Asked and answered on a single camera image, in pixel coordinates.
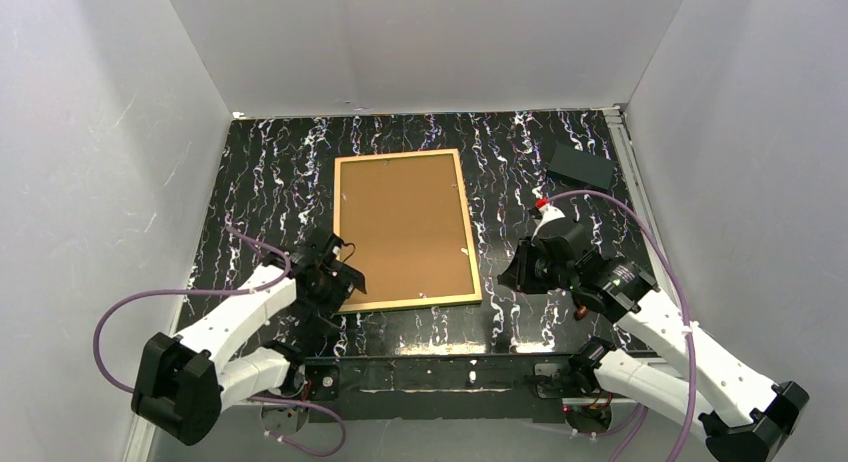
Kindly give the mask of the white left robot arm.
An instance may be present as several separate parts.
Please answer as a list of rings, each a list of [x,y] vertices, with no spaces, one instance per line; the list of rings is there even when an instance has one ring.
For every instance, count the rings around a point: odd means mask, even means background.
[[[266,255],[201,320],[145,344],[132,411],[185,445],[201,441],[230,407],[264,392],[304,387],[304,360],[339,332],[332,318],[364,275],[340,258],[346,242],[315,229]]]

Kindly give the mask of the green wooden photo frame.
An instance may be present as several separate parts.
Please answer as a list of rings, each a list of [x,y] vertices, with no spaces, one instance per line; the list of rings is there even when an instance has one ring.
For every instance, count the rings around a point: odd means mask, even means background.
[[[481,302],[458,150],[338,157],[333,195],[333,230],[366,281],[342,313]]]

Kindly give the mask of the black rectangular box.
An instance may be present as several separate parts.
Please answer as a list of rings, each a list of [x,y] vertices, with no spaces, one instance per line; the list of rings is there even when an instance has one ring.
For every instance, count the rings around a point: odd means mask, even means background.
[[[570,187],[608,192],[615,178],[615,163],[565,144],[557,144],[547,166],[547,175]]]

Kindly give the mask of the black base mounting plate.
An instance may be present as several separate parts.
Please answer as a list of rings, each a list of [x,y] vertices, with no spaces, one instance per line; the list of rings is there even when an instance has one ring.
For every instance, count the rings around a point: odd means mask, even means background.
[[[529,419],[607,423],[619,396],[592,389],[567,353],[310,357],[307,400],[346,421]]]

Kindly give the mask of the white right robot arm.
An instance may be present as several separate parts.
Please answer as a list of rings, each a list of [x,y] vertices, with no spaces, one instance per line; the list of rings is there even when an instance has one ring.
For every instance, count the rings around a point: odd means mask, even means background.
[[[567,219],[519,240],[499,284],[522,294],[567,292],[576,305],[637,336],[676,370],[670,375],[593,338],[559,380],[575,390],[626,396],[701,438],[717,461],[771,461],[810,401],[794,381],[753,370],[692,322],[650,271],[597,251]]]

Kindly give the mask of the aluminium rail frame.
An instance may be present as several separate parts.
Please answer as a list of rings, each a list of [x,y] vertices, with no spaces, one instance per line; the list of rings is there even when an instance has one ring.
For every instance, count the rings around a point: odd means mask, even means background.
[[[556,206],[556,204],[555,204],[556,201],[555,201],[554,197],[543,197],[543,198],[547,198],[550,202],[553,203],[554,206]],[[680,284],[680,281],[677,278],[677,276],[676,276],[671,264],[669,263],[666,255],[664,254],[659,242],[656,240],[654,234],[649,229],[643,230],[643,237],[644,237],[645,241],[651,246],[654,254],[656,255],[659,262],[661,263],[663,270],[664,270],[666,276],[668,277],[668,279],[669,279],[669,281],[672,285],[672,291],[666,292],[666,293],[669,295],[669,297],[675,303],[675,305],[682,309],[683,318],[684,318],[685,322],[692,322],[696,326],[698,326],[695,323],[695,321],[693,321],[693,319],[691,318],[690,307],[689,307],[688,301],[687,301],[687,299],[686,299],[686,297],[683,293],[683,289],[682,289],[682,286]],[[264,248],[266,245],[273,246],[271,244],[268,244],[266,242],[259,241],[259,240],[256,240],[256,239],[249,239],[248,240],[248,246],[256,254],[258,254],[261,257],[261,259],[267,253],[265,248]],[[224,300],[224,298],[226,297],[229,290],[234,290],[234,289],[219,289],[219,290],[216,291],[215,295],[219,299],[220,303]],[[271,392],[264,392],[260,395],[254,396],[254,397],[252,397],[252,398],[250,398],[246,401],[258,402],[258,403],[263,404],[263,405],[271,405],[271,404],[274,403],[274,398],[271,396]],[[648,415],[648,413],[653,411],[653,410],[649,410],[649,409],[644,408],[643,406],[641,406],[637,402],[636,402],[636,404],[637,404],[636,412],[637,412],[637,415],[640,419],[645,419],[646,416]],[[674,446],[673,446],[673,448],[670,452],[670,455],[669,455],[671,460],[676,460],[679,457],[679,454],[682,451],[687,439],[691,435],[694,435],[694,434],[687,433],[681,427],[680,434],[679,434],[679,436],[678,436],[678,438],[677,438],[677,440],[676,440],[676,442],[675,442],[675,444],[674,444]]]

